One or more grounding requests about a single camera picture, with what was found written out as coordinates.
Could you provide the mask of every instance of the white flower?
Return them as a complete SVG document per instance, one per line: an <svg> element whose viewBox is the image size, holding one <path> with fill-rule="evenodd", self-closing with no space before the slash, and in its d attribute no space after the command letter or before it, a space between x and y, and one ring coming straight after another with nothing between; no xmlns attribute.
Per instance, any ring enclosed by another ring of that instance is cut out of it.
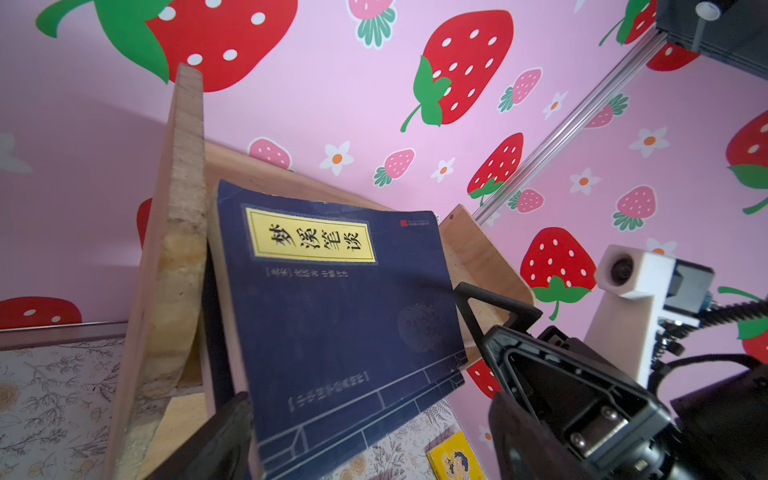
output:
<svg viewBox="0 0 768 480"><path fill-rule="evenodd" d="M455 158L452 158L449 161L440 160L440 163L437 164L437 170L435 170L435 173L432 174L432 178L437 177L437 183L442 182L442 178L445 175L450 175L453 173L453 161L456 160Z"/></svg>
<svg viewBox="0 0 768 480"><path fill-rule="evenodd" d="M32 167L13 156L15 145L16 140L13 138L13 134L5 131L0 132L0 170L7 170L15 174L30 174Z"/></svg>
<svg viewBox="0 0 768 480"><path fill-rule="evenodd" d="M493 227L493 224L500 216L501 214L499 212L494 212L490 217L488 217L488 219L485 221L485 224L489 227Z"/></svg>
<svg viewBox="0 0 768 480"><path fill-rule="evenodd" d="M544 107L544 110L541 111L542 114L544 114L544 119L549 119L549 116L555 113L556 111L563 108L563 100L565 99L565 95L567 95L568 92L565 92L563 94L560 94L560 92L554 94L554 97L552 98L552 102Z"/></svg>
<svg viewBox="0 0 768 480"><path fill-rule="evenodd" d="M326 145L326 155L328 157L320 164L320 168L330 168L334 175L341 173L341 167L343 165L349 165L353 161L352 155L348 155L349 142L346 141L339 146L339 148L333 145Z"/></svg>
<svg viewBox="0 0 768 480"><path fill-rule="evenodd" d="M491 430L488 428L487 425L479 425L480 428L480 436L478 437L478 440L481 442L485 442L485 444L490 448L491 450L494 450L493 446L493 438L491 437Z"/></svg>
<svg viewBox="0 0 768 480"><path fill-rule="evenodd" d="M629 145L630 150L639 150L643 158L648 158L657 148L667 148L670 143L664 138L667 134L667 127L659 128L656 131L650 131L647 128L641 128L638 134L640 140L636 140Z"/></svg>
<svg viewBox="0 0 768 480"><path fill-rule="evenodd" d="M592 169L587 167L581 175L571 175L571 193L582 192L584 195L592 193L592 185L600 183L600 177L592 177Z"/></svg>
<svg viewBox="0 0 768 480"><path fill-rule="evenodd" d="M649 238L645 245L649 252L659 253L661 255L666 255L667 257L676 258L672 252L674 252L674 249L677 248L677 242L661 243L659 240Z"/></svg>

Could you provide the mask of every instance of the metal trim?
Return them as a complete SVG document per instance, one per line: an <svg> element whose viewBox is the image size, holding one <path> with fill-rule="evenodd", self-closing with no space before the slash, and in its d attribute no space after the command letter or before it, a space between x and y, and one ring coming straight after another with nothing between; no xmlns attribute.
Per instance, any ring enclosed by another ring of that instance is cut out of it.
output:
<svg viewBox="0 0 768 480"><path fill-rule="evenodd" d="M482 225L506 205L507 199L538 175L646 63L667 43L667 34L656 30L645 35L593 91L528 156L523 167L508 178L501 188L472 215Z"/></svg>
<svg viewBox="0 0 768 480"><path fill-rule="evenodd" d="M0 330L0 351L125 336L128 322L75 323Z"/></svg>

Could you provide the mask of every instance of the book cover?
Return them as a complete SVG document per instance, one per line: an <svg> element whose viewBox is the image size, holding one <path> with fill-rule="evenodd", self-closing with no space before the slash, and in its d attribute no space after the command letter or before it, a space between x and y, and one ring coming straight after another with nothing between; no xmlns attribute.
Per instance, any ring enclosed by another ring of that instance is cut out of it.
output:
<svg viewBox="0 0 768 480"><path fill-rule="evenodd" d="M296 200L221 181L214 213L230 367L235 390L253 400L267 478L328 472L463 383L466 355L432 212Z"/></svg>
<svg viewBox="0 0 768 480"><path fill-rule="evenodd" d="M430 450L427 458L438 480L485 480L464 432L456 433Z"/></svg>

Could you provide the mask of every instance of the camera lens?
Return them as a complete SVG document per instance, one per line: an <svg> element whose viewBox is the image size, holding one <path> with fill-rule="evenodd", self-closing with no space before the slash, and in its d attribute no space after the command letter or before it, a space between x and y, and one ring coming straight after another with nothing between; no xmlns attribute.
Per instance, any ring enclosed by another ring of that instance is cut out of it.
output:
<svg viewBox="0 0 768 480"><path fill-rule="evenodd" d="M634 261L630 257L620 258L611 267L611 280L617 285L624 285L634 270Z"/></svg>

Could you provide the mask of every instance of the yellow book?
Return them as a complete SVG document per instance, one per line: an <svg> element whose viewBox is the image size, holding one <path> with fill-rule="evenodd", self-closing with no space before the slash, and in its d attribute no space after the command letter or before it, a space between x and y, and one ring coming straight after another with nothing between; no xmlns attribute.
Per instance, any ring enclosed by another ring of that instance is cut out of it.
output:
<svg viewBox="0 0 768 480"><path fill-rule="evenodd" d="M427 458L438 480L485 480L464 432L453 435L430 450Z"/></svg>

